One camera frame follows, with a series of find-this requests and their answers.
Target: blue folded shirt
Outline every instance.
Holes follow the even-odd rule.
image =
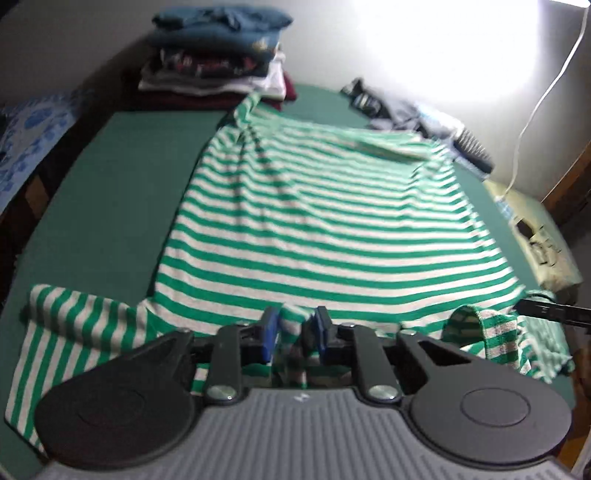
[[[148,36],[156,48],[248,55],[270,61],[281,30],[293,19],[270,7],[175,7],[152,20],[158,27]]]

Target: round black pad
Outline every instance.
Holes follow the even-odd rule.
[[[120,469],[171,449],[195,415],[189,392],[161,369],[117,359],[52,388],[35,410],[35,427],[61,463]]]
[[[499,466],[548,455],[571,421],[568,405],[550,387],[480,359],[437,368],[410,414],[441,450]]]
[[[530,404],[516,392],[481,388],[464,396],[462,412],[471,421],[488,427],[510,427],[525,419]]]

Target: wooden door frame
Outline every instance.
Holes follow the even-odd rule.
[[[591,194],[591,142],[571,165],[542,204],[560,226],[580,211]]]

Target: bright light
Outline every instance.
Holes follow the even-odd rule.
[[[490,102],[519,91],[535,69],[537,0],[353,5],[366,32],[367,55],[380,65],[381,78],[373,84],[386,90],[406,90],[403,95],[426,101]],[[372,76],[364,76],[372,85]]]
[[[587,8],[590,5],[589,0],[554,0],[554,2],[560,2],[561,4],[569,4],[583,8]]]

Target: blue patterned pillow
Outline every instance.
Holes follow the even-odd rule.
[[[0,141],[0,213],[28,176],[68,129],[91,98],[76,90],[29,100],[0,110],[9,118]]]

